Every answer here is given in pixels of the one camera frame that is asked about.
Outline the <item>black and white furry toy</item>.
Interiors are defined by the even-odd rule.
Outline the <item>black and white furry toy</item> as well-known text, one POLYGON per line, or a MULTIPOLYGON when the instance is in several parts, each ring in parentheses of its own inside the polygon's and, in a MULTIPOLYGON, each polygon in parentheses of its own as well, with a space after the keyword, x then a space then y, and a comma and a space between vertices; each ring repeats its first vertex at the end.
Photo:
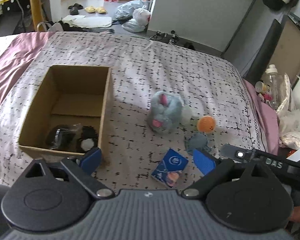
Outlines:
POLYGON ((93 126, 83 126, 81 136, 76 141, 76 150, 87 153, 98 145, 98 133, 93 126))

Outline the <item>black item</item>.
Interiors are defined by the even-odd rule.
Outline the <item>black item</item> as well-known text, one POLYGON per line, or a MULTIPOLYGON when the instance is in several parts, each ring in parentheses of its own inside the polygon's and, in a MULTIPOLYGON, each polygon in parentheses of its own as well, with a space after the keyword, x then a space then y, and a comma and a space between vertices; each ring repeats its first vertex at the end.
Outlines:
POLYGON ((67 150, 74 137, 81 130, 81 124, 75 125, 57 125, 52 128, 45 139, 45 143, 50 150, 67 150))

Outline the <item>grey-blue knitted plush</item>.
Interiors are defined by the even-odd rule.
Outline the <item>grey-blue knitted plush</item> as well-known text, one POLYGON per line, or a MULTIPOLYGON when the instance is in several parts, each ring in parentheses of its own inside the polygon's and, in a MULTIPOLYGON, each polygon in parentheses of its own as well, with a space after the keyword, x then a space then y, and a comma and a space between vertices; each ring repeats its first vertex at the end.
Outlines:
POLYGON ((196 132, 189 138, 185 139, 185 150, 189 155, 193 155, 194 150, 199 152, 211 152, 211 147, 208 145, 208 138, 205 133, 196 132))

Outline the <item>blue Vinda tissue pack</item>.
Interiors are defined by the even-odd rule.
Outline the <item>blue Vinda tissue pack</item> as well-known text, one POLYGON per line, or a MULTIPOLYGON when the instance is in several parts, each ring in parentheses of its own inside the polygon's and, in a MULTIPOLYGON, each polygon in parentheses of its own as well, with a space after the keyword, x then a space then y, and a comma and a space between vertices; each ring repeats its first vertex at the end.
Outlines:
POLYGON ((166 187, 173 188, 189 161, 173 149, 169 149, 151 173, 151 177, 166 187))

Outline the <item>orange burger plush toy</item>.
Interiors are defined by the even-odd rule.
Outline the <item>orange burger plush toy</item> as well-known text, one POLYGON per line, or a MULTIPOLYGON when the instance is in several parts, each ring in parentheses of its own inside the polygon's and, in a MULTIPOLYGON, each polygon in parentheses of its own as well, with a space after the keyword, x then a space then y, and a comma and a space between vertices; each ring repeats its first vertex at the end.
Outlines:
POLYGON ((203 133, 211 133, 215 130, 216 121, 210 115, 204 115, 197 121, 197 130, 203 133))

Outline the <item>grey plush mouse toy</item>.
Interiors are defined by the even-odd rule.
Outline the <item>grey plush mouse toy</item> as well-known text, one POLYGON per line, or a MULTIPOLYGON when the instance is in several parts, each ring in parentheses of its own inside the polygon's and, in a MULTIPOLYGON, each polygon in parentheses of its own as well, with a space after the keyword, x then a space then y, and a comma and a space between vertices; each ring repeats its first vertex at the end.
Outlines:
POLYGON ((151 98, 147 124, 158 134, 171 133, 181 122, 182 110, 179 94, 158 91, 151 98))

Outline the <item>white crumpled plastic bag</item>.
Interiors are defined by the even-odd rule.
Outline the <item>white crumpled plastic bag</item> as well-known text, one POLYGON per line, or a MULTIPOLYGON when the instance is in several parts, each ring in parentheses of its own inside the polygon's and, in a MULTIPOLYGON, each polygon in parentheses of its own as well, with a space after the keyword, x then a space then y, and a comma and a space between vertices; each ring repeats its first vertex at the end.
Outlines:
POLYGON ((280 146, 300 149, 300 109, 297 109, 292 96, 292 85, 288 74, 281 78, 279 86, 280 103, 276 110, 279 122, 280 146))

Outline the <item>small white plush ball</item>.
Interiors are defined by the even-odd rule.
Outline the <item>small white plush ball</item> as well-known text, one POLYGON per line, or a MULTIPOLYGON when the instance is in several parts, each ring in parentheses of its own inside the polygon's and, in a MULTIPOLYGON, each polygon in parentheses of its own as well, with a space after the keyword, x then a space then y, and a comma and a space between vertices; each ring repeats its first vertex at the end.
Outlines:
POLYGON ((190 106, 184 105, 181 112, 180 123, 185 126, 191 121, 191 118, 192 118, 192 110, 190 106))

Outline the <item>white black patterned bed sheet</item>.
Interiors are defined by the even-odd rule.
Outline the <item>white black patterned bed sheet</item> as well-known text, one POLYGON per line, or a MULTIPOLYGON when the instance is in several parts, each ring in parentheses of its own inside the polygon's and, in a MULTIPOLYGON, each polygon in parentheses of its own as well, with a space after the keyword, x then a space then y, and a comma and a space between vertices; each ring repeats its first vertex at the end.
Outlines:
MULTIPOLYGON (((160 189, 151 172, 170 148, 185 154, 184 140, 196 119, 213 116, 208 135, 213 155, 224 144, 267 150, 256 103, 237 69, 205 53, 129 35, 57 32, 61 51, 53 65, 108 66, 113 78, 110 161, 95 177, 114 190, 160 189), (179 94, 192 120, 171 134, 158 135, 146 123, 150 100, 164 90, 179 94)), ((21 127, 0 126, 0 184, 10 186, 31 162, 19 149, 21 127)))

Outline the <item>clear bottle white cap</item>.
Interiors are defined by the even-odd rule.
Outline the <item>clear bottle white cap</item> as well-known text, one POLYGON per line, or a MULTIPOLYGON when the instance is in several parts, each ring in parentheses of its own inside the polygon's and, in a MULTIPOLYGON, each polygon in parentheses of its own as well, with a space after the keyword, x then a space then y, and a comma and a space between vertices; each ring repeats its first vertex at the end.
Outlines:
POLYGON ((270 106, 272 109, 277 110, 281 103, 280 86, 282 76, 274 64, 270 64, 262 76, 263 82, 270 87, 271 100, 270 106))

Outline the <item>yellow slipper left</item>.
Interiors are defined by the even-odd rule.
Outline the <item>yellow slipper left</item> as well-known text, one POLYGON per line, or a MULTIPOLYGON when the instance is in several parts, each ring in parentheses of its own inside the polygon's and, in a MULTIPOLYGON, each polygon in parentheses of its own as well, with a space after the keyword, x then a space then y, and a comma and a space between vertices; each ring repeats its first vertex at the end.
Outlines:
POLYGON ((92 13, 95 13, 96 9, 94 6, 88 6, 88 7, 85 7, 84 8, 85 12, 89 13, 89 14, 92 14, 92 13))

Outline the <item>yellow slipper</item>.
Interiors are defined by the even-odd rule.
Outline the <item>yellow slipper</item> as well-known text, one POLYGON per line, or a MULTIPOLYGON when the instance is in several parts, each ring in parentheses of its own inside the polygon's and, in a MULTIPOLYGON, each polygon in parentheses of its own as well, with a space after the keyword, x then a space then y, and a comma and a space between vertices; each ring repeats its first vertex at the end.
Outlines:
POLYGON ((96 9, 94 6, 88 6, 88 7, 85 7, 84 8, 85 12, 89 13, 89 14, 92 14, 92 13, 95 13, 96 9))
POLYGON ((106 14, 107 11, 104 7, 97 7, 95 8, 95 11, 98 13, 98 14, 106 14))

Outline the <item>grey plastic bag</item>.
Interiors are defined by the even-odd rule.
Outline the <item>grey plastic bag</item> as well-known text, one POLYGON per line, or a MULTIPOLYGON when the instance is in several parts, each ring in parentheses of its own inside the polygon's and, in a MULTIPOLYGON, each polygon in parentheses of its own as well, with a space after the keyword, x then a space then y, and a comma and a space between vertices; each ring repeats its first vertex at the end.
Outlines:
POLYGON ((149 1, 144 0, 132 0, 122 5, 119 5, 114 12, 113 20, 121 21, 126 19, 131 19, 133 17, 133 12, 136 9, 147 9, 149 1))

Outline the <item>white plastic bag red print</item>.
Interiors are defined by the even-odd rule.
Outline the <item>white plastic bag red print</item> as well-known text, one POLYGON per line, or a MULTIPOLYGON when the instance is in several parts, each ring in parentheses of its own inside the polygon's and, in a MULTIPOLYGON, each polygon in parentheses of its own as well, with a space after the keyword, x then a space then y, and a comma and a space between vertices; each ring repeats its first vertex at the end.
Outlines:
POLYGON ((133 12, 133 19, 136 20, 139 25, 147 26, 150 18, 151 13, 147 9, 139 8, 133 12))

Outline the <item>brown board black frame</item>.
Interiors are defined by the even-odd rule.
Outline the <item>brown board black frame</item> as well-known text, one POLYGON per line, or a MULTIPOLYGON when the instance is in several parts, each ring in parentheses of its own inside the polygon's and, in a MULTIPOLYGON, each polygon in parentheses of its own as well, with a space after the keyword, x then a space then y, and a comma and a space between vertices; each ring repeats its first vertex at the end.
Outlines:
POLYGON ((254 85, 263 79, 266 68, 274 64, 280 75, 287 74, 292 87, 300 77, 300 29, 285 15, 271 27, 244 79, 254 85))

